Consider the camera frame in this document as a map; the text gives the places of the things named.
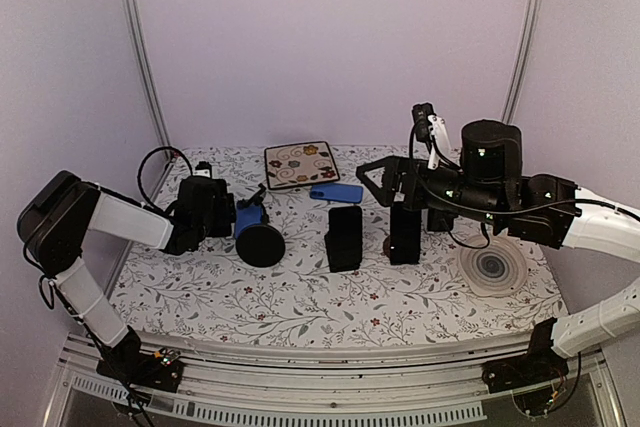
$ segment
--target wall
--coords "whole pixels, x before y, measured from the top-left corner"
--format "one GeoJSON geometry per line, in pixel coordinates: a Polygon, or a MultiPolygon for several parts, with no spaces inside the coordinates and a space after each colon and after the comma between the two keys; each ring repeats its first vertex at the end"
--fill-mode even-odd
{"type": "Polygon", "coordinates": [[[139,0],[181,146],[407,142],[431,101],[452,141],[499,117],[526,0],[139,0]]]}
{"type": "MultiPolygon", "coordinates": [[[[156,139],[121,0],[0,0],[0,59],[0,425],[30,427],[70,323],[40,300],[18,214],[61,169],[134,194],[156,139]]],[[[123,244],[94,240],[85,258],[104,282],[123,244]]]]}
{"type": "MultiPolygon", "coordinates": [[[[543,0],[516,123],[525,170],[572,179],[640,205],[640,3],[543,0]]],[[[640,275],[640,267],[588,251],[549,251],[572,311],[640,275]]],[[[640,425],[640,333],[605,345],[629,425],[640,425]]]]}

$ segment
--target ventilation grille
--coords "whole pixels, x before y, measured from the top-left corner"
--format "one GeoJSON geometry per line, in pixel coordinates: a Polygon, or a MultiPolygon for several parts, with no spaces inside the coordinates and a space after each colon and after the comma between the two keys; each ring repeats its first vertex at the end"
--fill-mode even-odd
{"type": "MultiPolygon", "coordinates": [[[[73,387],[110,402],[126,404],[127,392],[109,381],[75,374],[73,387]]],[[[259,411],[239,411],[219,408],[204,402],[163,399],[173,404],[168,411],[157,411],[183,419],[225,427],[421,427],[460,425],[485,420],[480,402],[422,411],[380,414],[288,414],[259,411]]]]}

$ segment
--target black round lid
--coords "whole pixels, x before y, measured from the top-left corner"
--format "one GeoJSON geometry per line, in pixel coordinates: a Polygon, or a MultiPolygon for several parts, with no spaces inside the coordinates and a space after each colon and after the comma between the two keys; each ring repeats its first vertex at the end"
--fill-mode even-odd
{"type": "Polygon", "coordinates": [[[236,252],[253,267],[273,267],[284,257],[284,238],[266,224],[247,227],[236,239],[236,252]]]}

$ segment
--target blue phone case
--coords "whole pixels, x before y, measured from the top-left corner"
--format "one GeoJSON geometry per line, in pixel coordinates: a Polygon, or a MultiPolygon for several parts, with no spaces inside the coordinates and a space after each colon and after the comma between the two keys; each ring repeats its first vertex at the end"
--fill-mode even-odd
{"type": "Polygon", "coordinates": [[[359,204],[362,202],[363,189],[359,185],[346,184],[320,184],[311,187],[309,194],[312,199],[331,200],[347,204],[359,204]]]}

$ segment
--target table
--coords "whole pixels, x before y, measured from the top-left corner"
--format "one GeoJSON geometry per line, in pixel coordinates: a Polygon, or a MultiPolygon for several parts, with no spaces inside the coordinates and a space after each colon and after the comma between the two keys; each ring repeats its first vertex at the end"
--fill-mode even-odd
{"type": "MultiPolygon", "coordinates": [[[[332,146],[342,182],[356,184],[358,165],[405,147],[332,146]]],[[[263,149],[184,151],[195,165],[213,164],[236,199],[264,182],[263,149]]],[[[177,195],[187,168],[178,161],[157,203],[177,195]]],[[[111,302],[133,328],[212,342],[300,348],[387,347],[437,344],[529,331],[550,316],[566,314],[540,248],[516,241],[529,270],[524,287],[504,298],[474,295],[458,271],[457,247],[444,234],[422,238],[419,265],[391,266],[382,253],[389,211],[366,192],[364,255],[360,270],[329,272],[323,236],[335,203],[312,200],[309,187],[269,192],[271,225],[283,233],[286,254],[268,269],[243,263],[233,239],[207,239],[197,252],[172,257],[134,245],[111,302]]],[[[479,232],[456,220],[460,239],[479,232]]]]}

